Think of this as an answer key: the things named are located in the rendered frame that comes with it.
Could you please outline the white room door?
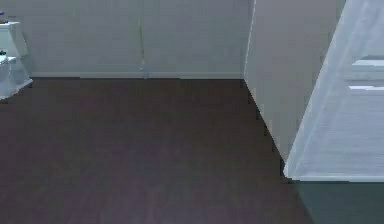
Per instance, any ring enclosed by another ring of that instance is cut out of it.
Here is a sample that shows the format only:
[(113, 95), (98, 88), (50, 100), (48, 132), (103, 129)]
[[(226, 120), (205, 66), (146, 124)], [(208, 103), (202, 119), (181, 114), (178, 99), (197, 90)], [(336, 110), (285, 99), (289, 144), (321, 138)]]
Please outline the white room door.
[(284, 174), (384, 182), (384, 0), (346, 0)]

